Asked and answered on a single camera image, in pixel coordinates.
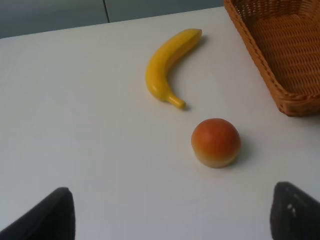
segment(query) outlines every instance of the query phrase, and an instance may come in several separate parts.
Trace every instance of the wicker basket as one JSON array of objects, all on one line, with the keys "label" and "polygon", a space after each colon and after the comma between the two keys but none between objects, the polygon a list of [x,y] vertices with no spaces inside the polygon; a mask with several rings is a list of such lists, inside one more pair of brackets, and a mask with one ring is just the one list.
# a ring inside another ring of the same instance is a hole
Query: wicker basket
[{"label": "wicker basket", "polygon": [[320,113],[320,0],[224,0],[279,110]]}]

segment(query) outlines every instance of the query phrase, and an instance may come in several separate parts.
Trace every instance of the toy fruit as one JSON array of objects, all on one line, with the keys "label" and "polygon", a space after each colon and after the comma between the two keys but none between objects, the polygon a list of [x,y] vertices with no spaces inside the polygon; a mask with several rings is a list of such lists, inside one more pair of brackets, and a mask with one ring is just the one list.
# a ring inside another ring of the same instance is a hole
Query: toy fruit
[{"label": "toy fruit", "polygon": [[200,162],[217,169],[234,163],[241,148],[236,128],[220,118],[201,122],[192,133],[191,144]]},{"label": "toy fruit", "polygon": [[201,39],[201,29],[186,29],[163,44],[152,56],[146,68],[146,86],[157,99],[169,102],[179,109],[186,106],[185,101],[176,97],[167,82],[171,67]]}]

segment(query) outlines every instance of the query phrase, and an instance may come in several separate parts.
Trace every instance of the toy banana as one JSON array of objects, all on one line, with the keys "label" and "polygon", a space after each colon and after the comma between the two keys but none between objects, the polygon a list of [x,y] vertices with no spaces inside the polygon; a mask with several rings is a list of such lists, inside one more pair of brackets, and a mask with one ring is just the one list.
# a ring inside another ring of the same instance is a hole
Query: toy banana
[{"label": "toy banana", "polygon": [[146,68],[146,86],[157,99],[169,102],[179,109],[185,101],[174,95],[167,81],[172,66],[200,41],[201,29],[186,29],[164,43],[152,56]]}]

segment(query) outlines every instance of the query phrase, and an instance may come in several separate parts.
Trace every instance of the gray wall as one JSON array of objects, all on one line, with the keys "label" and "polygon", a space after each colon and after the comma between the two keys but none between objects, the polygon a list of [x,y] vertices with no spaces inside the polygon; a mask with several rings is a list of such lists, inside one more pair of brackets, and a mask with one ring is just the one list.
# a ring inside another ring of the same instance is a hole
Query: gray wall
[{"label": "gray wall", "polygon": [[102,23],[103,0],[0,0],[0,38]]},{"label": "gray wall", "polygon": [[105,0],[110,22],[221,7],[223,0]]}]

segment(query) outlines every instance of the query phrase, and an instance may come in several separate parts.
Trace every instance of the banana stem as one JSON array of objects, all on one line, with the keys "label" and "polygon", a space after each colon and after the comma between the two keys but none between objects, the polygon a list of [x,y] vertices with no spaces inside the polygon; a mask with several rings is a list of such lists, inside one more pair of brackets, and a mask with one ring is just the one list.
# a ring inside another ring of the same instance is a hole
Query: banana stem
[{"label": "banana stem", "polygon": [[168,102],[178,109],[184,109],[186,107],[186,102],[176,96],[169,96]]}]

